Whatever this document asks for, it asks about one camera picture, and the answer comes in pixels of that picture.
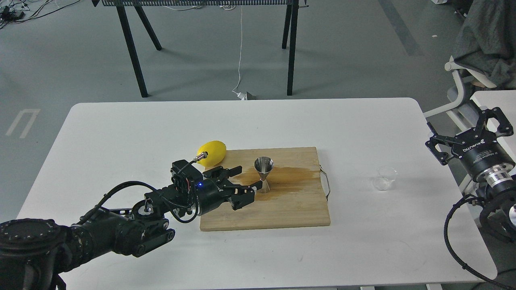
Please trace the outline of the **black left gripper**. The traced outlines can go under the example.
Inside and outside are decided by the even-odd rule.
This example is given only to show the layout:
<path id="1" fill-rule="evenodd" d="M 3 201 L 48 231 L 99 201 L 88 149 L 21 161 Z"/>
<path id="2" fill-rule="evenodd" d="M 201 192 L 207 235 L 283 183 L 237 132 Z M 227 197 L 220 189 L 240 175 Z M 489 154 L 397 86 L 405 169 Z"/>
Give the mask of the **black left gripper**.
<path id="1" fill-rule="evenodd" d="M 229 202 L 234 211 L 254 202 L 256 192 L 263 187 L 261 180 L 247 186 L 236 185 L 227 180 L 242 171 L 242 166 L 234 168 L 217 166 L 203 172 L 206 179 L 196 184 L 199 216 L 217 209 L 224 202 Z"/>

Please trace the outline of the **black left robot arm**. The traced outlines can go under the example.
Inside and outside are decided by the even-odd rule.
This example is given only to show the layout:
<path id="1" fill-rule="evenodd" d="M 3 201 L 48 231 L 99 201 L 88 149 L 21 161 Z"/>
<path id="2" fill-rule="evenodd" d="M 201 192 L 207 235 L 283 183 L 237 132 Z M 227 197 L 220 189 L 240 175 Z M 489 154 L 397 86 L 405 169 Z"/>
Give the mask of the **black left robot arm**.
<path id="1" fill-rule="evenodd" d="M 254 202 L 263 182 L 234 184 L 241 166 L 199 172 L 192 161 L 177 160 L 172 184 L 156 189 L 130 180 L 118 184 L 79 221 L 61 226 L 53 219 L 15 219 L 1 223 L 2 290 L 64 290 L 62 272 L 71 271 L 108 252 L 141 257 L 173 240 L 167 212 L 190 223 L 228 202 L 238 210 Z"/>

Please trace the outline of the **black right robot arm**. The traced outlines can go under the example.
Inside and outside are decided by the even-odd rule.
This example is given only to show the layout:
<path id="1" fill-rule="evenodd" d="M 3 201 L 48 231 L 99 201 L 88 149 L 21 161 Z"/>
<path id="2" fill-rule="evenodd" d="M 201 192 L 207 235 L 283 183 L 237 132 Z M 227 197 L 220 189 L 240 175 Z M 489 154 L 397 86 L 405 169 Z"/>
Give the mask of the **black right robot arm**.
<path id="1" fill-rule="evenodd" d="M 468 176 L 475 183 L 485 183 L 476 194 L 464 194 L 453 205 L 444 223 L 444 240 L 451 256 L 472 275 L 498 288 L 510 290 L 511 286 L 496 282 L 470 267 L 453 250 L 448 228 L 455 211 L 468 203 L 479 205 L 482 211 L 479 222 L 492 237 L 506 243 L 515 243 L 515 176 L 510 171 L 515 161 L 498 142 L 498 138 L 512 136 L 514 127 L 501 108 L 481 110 L 476 126 L 448 137 L 439 134 L 431 123 L 427 123 L 431 136 L 425 145 L 441 165 L 453 158 L 458 159 Z"/>

